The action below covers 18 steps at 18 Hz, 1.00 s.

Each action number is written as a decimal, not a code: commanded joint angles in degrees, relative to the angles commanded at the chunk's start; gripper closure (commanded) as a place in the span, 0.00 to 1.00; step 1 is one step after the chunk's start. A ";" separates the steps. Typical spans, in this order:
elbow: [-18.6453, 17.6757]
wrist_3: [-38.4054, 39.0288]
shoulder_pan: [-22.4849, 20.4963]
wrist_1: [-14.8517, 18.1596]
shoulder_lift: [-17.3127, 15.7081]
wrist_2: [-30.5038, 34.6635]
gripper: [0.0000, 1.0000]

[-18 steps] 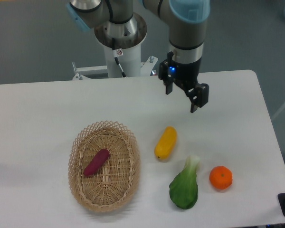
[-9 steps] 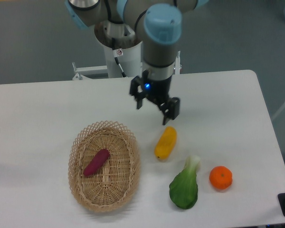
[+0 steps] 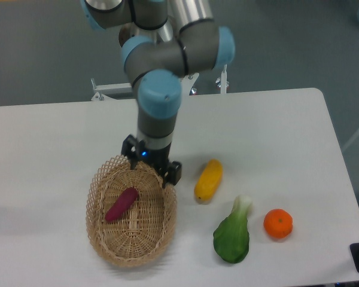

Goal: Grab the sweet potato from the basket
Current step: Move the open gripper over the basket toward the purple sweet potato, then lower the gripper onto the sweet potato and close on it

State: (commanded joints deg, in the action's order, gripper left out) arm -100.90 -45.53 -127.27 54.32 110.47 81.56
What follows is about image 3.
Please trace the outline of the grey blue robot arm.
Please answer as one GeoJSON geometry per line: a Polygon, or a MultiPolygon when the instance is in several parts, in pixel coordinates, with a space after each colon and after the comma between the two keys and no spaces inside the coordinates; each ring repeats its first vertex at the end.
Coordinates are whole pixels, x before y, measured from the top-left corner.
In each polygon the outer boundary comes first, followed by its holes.
{"type": "Polygon", "coordinates": [[[132,166],[144,162],[175,185],[182,166],[169,160],[181,79],[228,65],[235,56],[231,30],[217,26],[208,1],[83,1],[90,25],[105,30],[133,24],[121,48],[121,62],[138,104],[136,135],[121,153],[132,166]]]}

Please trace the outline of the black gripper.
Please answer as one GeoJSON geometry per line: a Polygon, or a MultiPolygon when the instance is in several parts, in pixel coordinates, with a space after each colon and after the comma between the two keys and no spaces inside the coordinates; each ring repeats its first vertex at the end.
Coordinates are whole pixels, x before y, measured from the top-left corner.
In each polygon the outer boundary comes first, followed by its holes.
{"type": "Polygon", "coordinates": [[[139,141],[133,135],[129,135],[122,144],[121,155],[125,156],[130,169],[134,170],[141,161],[152,167],[163,179],[162,187],[167,184],[176,185],[182,177],[182,164],[179,161],[169,161],[171,144],[162,149],[147,147],[145,141],[139,141]]]}

